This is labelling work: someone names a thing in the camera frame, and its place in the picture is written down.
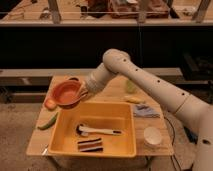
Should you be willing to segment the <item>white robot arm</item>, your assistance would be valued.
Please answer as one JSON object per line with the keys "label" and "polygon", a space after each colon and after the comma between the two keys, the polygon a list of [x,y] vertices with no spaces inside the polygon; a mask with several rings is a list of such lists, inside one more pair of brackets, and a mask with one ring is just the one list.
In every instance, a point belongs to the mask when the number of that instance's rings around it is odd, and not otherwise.
{"label": "white robot arm", "polygon": [[118,49],[103,54],[102,63],[84,79],[84,89],[97,94],[118,74],[130,79],[198,136],[192,170],[213,171],[213,105],[141,69],[128,53]]}

